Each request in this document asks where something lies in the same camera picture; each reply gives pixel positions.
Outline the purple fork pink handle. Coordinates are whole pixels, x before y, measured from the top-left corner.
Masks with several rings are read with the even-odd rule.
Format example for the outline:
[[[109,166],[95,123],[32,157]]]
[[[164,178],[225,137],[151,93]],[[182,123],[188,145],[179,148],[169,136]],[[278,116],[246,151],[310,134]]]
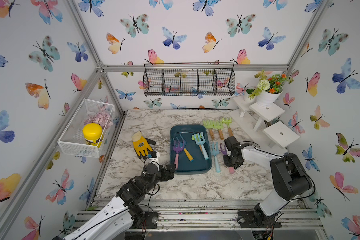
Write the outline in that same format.
[[[235,173],[235,169],[231,163],[230,157],[228,156],[228,152],[227,152],[225,144],[220,143],[220,150],[221,150],[221,153],[223,154],[223,160],[224,160],[225,166],[229,169],[229,173],[231,175],[233,175]]]

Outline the blue rake white handle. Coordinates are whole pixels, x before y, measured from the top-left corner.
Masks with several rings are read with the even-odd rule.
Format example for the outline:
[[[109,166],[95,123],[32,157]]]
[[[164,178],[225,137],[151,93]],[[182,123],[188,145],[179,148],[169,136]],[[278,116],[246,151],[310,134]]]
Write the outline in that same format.
[[[214,157],[216,172],[220,173],[221,169],[220,169],[220,164],[219,164],[219,160],[218,160],[218,155],[220,154],[220,151],[218,149],[218,142],[211,142],[210,148],[211,148],[211,154]]]

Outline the purple rake pink handle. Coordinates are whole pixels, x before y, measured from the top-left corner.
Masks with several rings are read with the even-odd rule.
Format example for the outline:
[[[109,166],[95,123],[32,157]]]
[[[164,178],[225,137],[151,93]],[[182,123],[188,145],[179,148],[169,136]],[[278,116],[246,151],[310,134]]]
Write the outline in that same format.
[[[176,156],[175,156],[175,170],[178,169],[178,165],[179,165],[179,155],[180,152],[184,150],[184,141],[180,140],[178,137],[175,137],[174,139],[174,146],[173,146],[173,150],[176,152]]]

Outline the blue tool yellow handle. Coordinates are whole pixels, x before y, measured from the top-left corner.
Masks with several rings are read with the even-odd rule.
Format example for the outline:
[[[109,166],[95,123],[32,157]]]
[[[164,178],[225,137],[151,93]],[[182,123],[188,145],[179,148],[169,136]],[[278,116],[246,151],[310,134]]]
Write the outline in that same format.
[[[186,149],[186,144],[187,142],[185,141],[185,139],[183,138],[183,136],[181,134],[179,134],[179,136],[181,137],[182,139],[182,148],[183,148],[183,151],[185,152],[187,158],[189,159],[190,162],[193,162],[194,161],[194,158],[192,157],[192,155],[189,153],[189,151]]]

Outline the green fork wooden handle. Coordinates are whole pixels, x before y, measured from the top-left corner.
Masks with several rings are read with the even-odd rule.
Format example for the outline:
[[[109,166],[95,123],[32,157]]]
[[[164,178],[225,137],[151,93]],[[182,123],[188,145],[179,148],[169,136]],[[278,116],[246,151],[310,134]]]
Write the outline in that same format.
[[[214,126],[214,129],[218,130],[220,139],[223,140],[224,139],[224,135],[223,135],[224,126],[223,126],[222,121],[213,121],[213,126]]]

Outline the blue fork white handle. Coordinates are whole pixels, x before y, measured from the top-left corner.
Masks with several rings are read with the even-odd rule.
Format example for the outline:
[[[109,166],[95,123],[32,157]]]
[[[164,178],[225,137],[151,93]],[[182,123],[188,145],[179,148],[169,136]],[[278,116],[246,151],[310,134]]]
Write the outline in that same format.
[[[202,150],[202,153],[203,153],[203,156],[204,156],[204,159],[205,160],[208,160],[209,159],[209,156],[207,154],[207,151],[204,147],[204,144],[206,143],[206,140],[205,140],[205,137],[204,137],[204,133],[197,133],[197,134],[194,134],[194,138],[195,138],[195,142],[198,146],[200,146],[201,150]]]

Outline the green rake wooden handle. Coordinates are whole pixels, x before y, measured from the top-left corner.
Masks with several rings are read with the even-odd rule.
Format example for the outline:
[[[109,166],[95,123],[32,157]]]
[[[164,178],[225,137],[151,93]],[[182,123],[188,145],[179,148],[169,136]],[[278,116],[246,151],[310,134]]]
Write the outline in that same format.
[[[192,140],[197,143],[199,141],[198,140],[198,135],[197,134],[192,135]]]
[[[228,117],[224,117],[222,119],[222,123],[225,124],[227,126],[227,129],[228,129],[228,133],[229,133],[229,136],[230,137],[233,137],[234,134],[233,134],[233,131],[232,131],[232,128],[230,127],[230,124],[232,123],[232,118],[228,118]]]
[[[211,120],[203,120],[203,125],[209,131],[211,139],[214,140],[215,135],[214,135],[214,132],[213,132],[213,128],[214,128],[213,121],[211,121]]]

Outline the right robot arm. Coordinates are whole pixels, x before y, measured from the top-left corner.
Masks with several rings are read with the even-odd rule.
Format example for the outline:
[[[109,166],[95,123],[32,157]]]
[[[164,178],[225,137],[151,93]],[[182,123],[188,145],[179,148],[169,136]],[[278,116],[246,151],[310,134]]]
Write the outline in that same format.
[[[272,174],[274,189],[253,210],[238,212],[237,222],[243,229],[280,228],[278,214],[290,202],[302,199],[302,194],[316,190],[316,186],[297,155],[277,155],[261,150],[251,141],[239,142],[228,137],[224,144],[229,154],[224,156],[228,168],[238,169],[245,161],[255,163]]]

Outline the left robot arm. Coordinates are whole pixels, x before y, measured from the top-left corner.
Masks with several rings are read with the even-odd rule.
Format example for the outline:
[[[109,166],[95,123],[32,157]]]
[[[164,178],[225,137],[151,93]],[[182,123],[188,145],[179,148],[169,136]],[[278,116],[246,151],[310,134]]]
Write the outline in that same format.
[[[139,176],[122,185],[111,201],[94,217],[63,240],[112,240],[132,226],[145,225],[146,215],[154,215],[152,207],[142,204],[159,182],[175,176],[175,164],[166,166],[149,163]]]

